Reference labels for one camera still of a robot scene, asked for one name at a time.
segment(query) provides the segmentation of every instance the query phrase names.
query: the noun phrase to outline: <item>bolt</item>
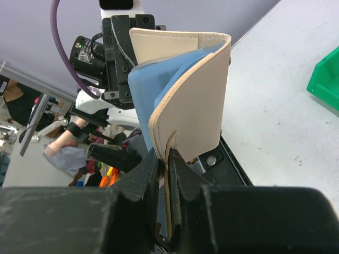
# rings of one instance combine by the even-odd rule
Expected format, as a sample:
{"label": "bolt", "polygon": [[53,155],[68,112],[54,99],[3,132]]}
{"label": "bolt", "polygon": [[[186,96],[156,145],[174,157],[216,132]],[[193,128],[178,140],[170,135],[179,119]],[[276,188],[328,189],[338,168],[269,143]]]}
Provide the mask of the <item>bolt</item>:
{"label": "bolt", "polygon": [[210,156],[207,158],[207,165],[213,166],[217,162],[217,159],[214,156]]}

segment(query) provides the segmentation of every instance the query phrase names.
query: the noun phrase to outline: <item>wall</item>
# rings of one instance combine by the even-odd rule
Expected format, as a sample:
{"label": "wall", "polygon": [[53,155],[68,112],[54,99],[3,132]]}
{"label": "wall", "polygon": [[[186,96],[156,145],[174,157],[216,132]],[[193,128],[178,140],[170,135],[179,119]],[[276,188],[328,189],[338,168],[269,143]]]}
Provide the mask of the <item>wall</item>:
{"label": "wall", "polygon": [[46,143],[49,143],[48,138],[42,138],[40,143],[31,143],[24,157],[17,155],[19,142],[15,143],[3,187],[68,186],[73,177],[53,167],[42,156],[43,145]]}
{"label": "wall", "polygon": [[[61,61],[50,32],[51,0],[2,1],[0,58],[44,81],[45,86],[76,95],[76,84]],[[237,41],[278,0],[141,0],[146,13],[169,30],[225,32]],[[78,35],[100,32],[98,0],[61,0],[58,26],[66,53]]]}

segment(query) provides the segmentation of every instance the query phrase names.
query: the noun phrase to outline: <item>white table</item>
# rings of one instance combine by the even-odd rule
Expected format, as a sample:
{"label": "white table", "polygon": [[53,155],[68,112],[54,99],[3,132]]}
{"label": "white table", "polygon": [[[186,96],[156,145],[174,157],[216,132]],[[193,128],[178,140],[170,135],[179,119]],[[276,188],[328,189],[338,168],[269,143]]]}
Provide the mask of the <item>white table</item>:
{"label": "white table", "polygon": [[338,0],[282,0],[232,49],[222,126],[254,185],[316,188],[337,214],[339,112],[306,87],[338,46]]}

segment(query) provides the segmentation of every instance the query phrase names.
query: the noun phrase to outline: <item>purple cable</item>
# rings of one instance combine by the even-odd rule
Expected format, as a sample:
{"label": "purple cable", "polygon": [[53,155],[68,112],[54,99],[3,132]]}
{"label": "purple cable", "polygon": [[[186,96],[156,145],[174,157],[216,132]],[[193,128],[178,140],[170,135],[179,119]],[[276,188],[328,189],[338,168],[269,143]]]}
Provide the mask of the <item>purple cable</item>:
{"label": "purple cable", "polygon": [[82,82],[78,74],[75,72],[72,64],[70,63],[63,44],[61,43],[59,32],[58,32],[58,23],[57,23],[57,12],[58,12],[58,6],[59,6],[60,0],[53,0],[51,11],[50,11],[50,23],[51,23],[51,30],[52,35],[54,39],[55,46],[57,47],[57,50],[61,56],[61,59],[63,60],[66,68],[68,69],[69,73],[72,75],[72,77],[75,79],[75,81],[78,83],[80,88],[88,94],[93,99],[99,99],[100,97],[95,95],[94,93],[89,90],[89,88]]}

